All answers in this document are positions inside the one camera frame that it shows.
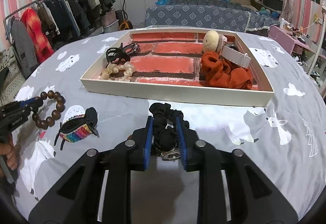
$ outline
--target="plush toy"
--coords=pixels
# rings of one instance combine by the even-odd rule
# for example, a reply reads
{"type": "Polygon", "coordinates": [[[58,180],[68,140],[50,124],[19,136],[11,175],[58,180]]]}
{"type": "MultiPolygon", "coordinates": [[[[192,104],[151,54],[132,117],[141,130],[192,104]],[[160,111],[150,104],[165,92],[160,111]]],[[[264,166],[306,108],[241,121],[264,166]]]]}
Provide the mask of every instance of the plush toy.
{"type": "Polygon", "coordinates": [[[224,35],[219,35],[216,31],[208,31],[203,39],[203,53],[214,51],[219,54],[227,40],[224,35]]]}

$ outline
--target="cable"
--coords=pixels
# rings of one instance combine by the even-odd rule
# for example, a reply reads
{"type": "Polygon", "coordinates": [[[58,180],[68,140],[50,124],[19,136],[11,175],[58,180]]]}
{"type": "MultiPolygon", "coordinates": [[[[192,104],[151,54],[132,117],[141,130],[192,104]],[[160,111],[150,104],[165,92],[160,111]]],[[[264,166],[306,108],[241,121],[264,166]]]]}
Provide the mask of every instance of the cable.
{"type": "Polygon", "coordinates": [[[125,4],[126,0],[123,0],[123,4],[122,4],[122,12],[123,12],[123,16],[125,20],[128,20],[128,14],[126,13],[126,11],[124,10],[124,4],[125,4]]]}
{"type": "MultiPolygon", "coordinates": [[[[301,30],[304,30],[304,29],[308,29],[309,27],[311,27],[311,26],[313,26],[314,24],[316,24],[316,21],[314,21],[314,23],[312,23],[312,24],[309,25],[308,27],[302,28],[302,29],[297,30],[297,31],[292,31],[292,32],[295,33],[295,32],[300,32],[301,30]]],[[[270,38],[272,38],[273,40],[276,40],[277,37],[278,37],[278,33],[279,33],[279,32],[276,34],[276,38],[273,38],[273,37],[271,37],[271,35],[269,34],[269,30],[268,30],[268,36],[269,36],[270,38]]]]}

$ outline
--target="garment steamer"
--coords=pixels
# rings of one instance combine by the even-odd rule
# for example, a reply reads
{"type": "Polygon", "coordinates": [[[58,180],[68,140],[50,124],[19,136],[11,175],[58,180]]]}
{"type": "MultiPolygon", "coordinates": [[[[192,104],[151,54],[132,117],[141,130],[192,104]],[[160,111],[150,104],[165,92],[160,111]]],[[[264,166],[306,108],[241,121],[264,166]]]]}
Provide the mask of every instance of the garment steamer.
{"type": "Polygon", "coordinates": [[[133,26],[131,24],[131,22],[128,20],[128,14],[126,13],[126,11],[124,10],[124,4],[126,3],[126,0],[123,0],[123,5],[122,5],[122,15],[123,15],[123,21],[119,26],[119,30],[129,30],[132,29],[133,26]]]}

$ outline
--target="blue plastic bag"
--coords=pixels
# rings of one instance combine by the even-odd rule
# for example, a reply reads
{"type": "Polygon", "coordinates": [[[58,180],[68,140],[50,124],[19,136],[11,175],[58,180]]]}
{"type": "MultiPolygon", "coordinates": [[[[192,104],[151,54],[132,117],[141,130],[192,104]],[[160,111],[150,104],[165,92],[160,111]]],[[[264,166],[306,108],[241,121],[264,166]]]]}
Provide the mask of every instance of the blue plastic bag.
{"type": "Polygon", "coordinates": [[[170,0],[158,0],[156,5],[168,5],[170,0]]]}

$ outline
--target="beige scrunchie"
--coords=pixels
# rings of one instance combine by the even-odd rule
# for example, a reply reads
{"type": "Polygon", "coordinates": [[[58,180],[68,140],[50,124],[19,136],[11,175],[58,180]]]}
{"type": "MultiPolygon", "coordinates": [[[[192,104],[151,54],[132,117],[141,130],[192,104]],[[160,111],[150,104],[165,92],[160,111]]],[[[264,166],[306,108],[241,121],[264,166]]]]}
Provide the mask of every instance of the beige scrunchie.
{"type": "Polygon", "coordinates": [[[108,66],[102,71],[100,75],[100,79],[111,79],[114,81],[126,81],[129,82],[132,74],[136,71],[136,68],[133,64],[130,62],[126,62],[124,65],[117,65],[109,63],[108,66]],[[111,77],[111,74],[117,74],[119,71],[124,71],[123,77],[120,78],[114,78],[111,77]]]}

